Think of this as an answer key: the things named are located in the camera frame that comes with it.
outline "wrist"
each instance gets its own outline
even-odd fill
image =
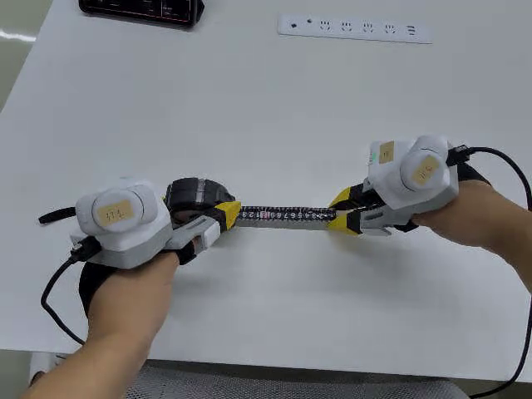
[[[141,364],[150,353],[151,340],[122,333],[100,336],[89,334],[85,346],[107,347],[116,353],[123,353],[130,361],[137,361]]]

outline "forearm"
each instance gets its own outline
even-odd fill
[[[532,292],[532,212],[511,203],[500,222],[498,239],[486,246],[511,264]]]
[[[119,399],[148,356],[149,345],[127,337],[90,339],[32,386],[22,399]]]

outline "black device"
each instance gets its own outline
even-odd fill
[[[205,5],[202,0],[79,0],[90,14],[126,17],[193,27]]]

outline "black cable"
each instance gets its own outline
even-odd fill
[[[48,296],[50,295],[50,292],[52,291],[52,288],[56,284],[57,280],[75,262],[77,262],[76,259],[73,256],[71,256],[69,259],[66,260],[64,264],[61,265],[61,267],[58,270],[56,270],[52,278],[50,278],[50,281],[48,282],[47,286],[44,288],[44,291],[42,292],[41,306],[44,308],[44,310],[48,312],[48,314],[53,318],[53,321],[56,322],[57,326],[59,326],[61,330],[63,330],[66,334],[68,334],[68,336],[72,338],[74,341],[76,341],[80,345],[83,345],[85,341],[79,338],[75,333],[72,332],[70,328],[66,326],[66,324],[57,315],[56,311],[53,310],[52,307],[47,302]]]
[[[47,313],[52,317],[53,321],[56,322],[57,326],[61,330],[63,330],[70,338],[72,338],[80,345],[83,345],[85,341],[79,338],[70,328],[66,326],[66,324],[61,320],[59,315],[57,315],[56,311],[53,310],[52,307],[48,304],[47,300],[48,296],[50,295],[50,292],[52,291],[53,286],[56,285],[57,280],[62,276],[63,273],[65,273],[65,271],[69,267],[71,267],[76,262],[86,262],[100,251],[100,243],[92,236],[88,236],[81,240],[79,243],[75,244],[72,251],[70,251],[70,258],[68,258],[66,262],[62,264],[58,270],[56,270],[56,272],[52,275],[52,278],[50,278],[50,281],[48,281],[48,284],[44,288],[44,291],[42,291],[42,308],[47,311]]]
[[[523,183],[523,186],[525,187],[525,194],[526,194],[526,204],[529,211],[532,211],[532,190],[530,189],[530,184],[528,180],[526,179],[525,174],[520,169],[520,167],[504,152],[501,152],[499,150],[495,150],[490,147],[469,147],[464,150],[466,155],[472,155],[477,152],[485,152],[488,154],[497,155],[498,157],[502,158],[508,165],[512,167],[512,169],[517,173],[519,176],[521,183]],[[470,398],[475,399],[477,397],[488,397],[490,395],[494,395],[497,392],[503,391],[510,385],[512,385],[515,381],[517,381],[517,378],[519,378],[519,375],[523,371],[523,367],[525,366],[526,357],[529,352],[529,346],[530,346],[530,335],[532,335],[532,299],[530,301],[530,309],[529,309],[529,318],[526,326],[526,335],[525,335],[525,345],[523,346],[523,352],[521,353],[521,359],[519,361],[519,364],[517,368],[515,369],[514,375],[511,377],[510,380],[507,382],[504,382],[503,384],[499,385],[497,388],[491,389],[486,392],[476,393],[475,395],[471,395]]]

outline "floor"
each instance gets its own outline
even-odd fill
[[[0,111],[22,68],[52,0],[2,0],[0,2]],[[18,397],[27,385],[30,354],[0,351],[0,387],[4,399]],[[467,393],[493,387],[495,382],[456,380]],[[516,384],[499,399],[532,397],[532,384]]]

